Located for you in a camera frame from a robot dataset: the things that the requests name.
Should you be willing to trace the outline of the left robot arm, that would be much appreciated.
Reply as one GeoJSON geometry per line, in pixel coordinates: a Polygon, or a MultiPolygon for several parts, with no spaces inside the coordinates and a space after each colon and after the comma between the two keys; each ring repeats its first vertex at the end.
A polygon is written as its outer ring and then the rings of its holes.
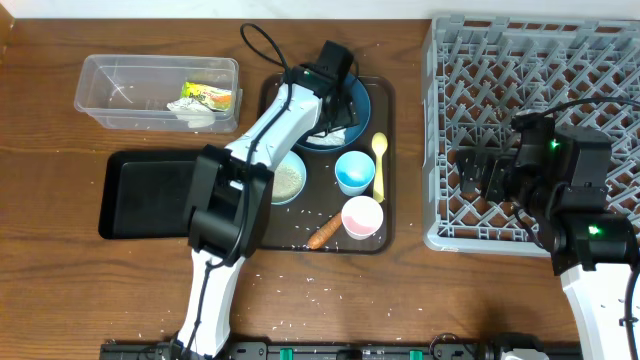
{"type": "Polygon", "coordinates": [[[288,69],[273,102],[244,135],[202,149],[184,211],[193,280],[173,358],[212,359],[224,348],[240,270],[269,223],[276,168],[299,140],[351,126],[358,86],[348,70],[288,69]]]}

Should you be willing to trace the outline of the pink cup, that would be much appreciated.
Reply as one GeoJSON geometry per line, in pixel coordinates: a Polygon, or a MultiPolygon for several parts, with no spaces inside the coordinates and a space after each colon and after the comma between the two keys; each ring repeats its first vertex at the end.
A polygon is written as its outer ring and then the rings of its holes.
{"type": "Polygon", "coordinates": [[[368,196],[349,199],[341,210],[341,220],[349,237],[364,240],[382,226],[384,212],[382,206],[368,196]]]}

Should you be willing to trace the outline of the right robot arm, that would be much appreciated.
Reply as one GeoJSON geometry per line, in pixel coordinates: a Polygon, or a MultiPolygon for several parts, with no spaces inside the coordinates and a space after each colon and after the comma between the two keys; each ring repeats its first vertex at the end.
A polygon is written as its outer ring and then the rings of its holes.
{"type": "Polygon", "coordinates": [[[527,234],[549,253],[561,279],[583,358],[638,358],[639,244],[630,220],[607,208],[609,137],[558,126],[543,113],[517,116],[511,127],[521,136],[517,149],[456,153],[461,191],[511,202],[516,213],[534,219],[539,229],[527,234]]]}

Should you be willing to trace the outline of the light blue bowl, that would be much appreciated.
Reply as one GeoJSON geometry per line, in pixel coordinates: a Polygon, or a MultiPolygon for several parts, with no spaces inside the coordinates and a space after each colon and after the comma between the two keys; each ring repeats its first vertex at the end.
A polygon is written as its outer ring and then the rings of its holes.
{"type": "Polygon", "coordinates": [[[289,151],[274,173],[272,205],[284,205],[293,201],[304,189],[307,179],[306,166],[301,157],[289,151]]]}

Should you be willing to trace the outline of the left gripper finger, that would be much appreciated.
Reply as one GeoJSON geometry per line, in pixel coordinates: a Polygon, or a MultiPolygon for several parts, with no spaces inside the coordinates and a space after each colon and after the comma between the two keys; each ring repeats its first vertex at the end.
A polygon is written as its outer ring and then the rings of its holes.
{"type": "Polygon", "coordinates": [[[343,90],[333,90],[323,98],[319,118],[319,133],[322,136],[345,128],[344,120],[341,117],[344,99],[343,90]]]}
{"type": "Polygon", "coordinates": [[[339,130],[347,129],[357,126],[360,121],[355,110],[354,99],[352,91],[355,83],[345,85],[339,92],[338,108],[335,124],[339,130]]]}

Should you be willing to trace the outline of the light blue cup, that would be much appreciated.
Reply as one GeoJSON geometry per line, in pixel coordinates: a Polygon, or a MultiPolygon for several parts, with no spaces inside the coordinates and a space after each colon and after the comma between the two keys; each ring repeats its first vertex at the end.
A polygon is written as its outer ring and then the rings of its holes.
{"type": "Polygon", "coordinates": [[[349,151],[336,161],[337,184],[346,196],[359,196],[373,181],[376,167],[372,158],[361,151],[349,151]]]}

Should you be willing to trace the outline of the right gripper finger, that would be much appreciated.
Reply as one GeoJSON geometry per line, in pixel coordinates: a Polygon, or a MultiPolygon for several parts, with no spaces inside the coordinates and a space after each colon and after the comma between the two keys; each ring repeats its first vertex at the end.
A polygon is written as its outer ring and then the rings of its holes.
{"type": "Polygon", "coordinates": [[[462,193],[472,193],[483,181],[488,153],[483,150],[460,150],[455,155],[462,193]]]}
{"type": "Polygon", "coordinates": [[[490,155],[481,177],[481,195],[490,202],[508,199],[506,181],[513,167],[513,155],[490,155]]]}

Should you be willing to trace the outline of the dark blue plate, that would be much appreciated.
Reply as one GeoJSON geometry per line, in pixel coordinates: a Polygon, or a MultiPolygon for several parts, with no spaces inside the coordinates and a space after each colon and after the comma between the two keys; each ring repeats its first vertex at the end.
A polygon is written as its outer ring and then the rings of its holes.
{"type": "Polygon", "coordinates": [[[367,129],[371,118],[371,101],[364,84],[353,74],[346,77],[344,89],[352,97],[352,115],[358,118],[353,127],[329,133],[326,137],[300,138],[296,147],[310,152],[331,153],[353,144],[367,129]]]}

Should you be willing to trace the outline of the white rice pile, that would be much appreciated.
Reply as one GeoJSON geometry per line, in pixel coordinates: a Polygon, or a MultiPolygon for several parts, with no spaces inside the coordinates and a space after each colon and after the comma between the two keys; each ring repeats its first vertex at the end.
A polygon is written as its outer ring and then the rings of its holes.
{"type": "Polygon", "coordinates": [[[281,163],[274,173],[272,202],[294,198],[303,187],[303,176],[293,165],[281,163]]]}

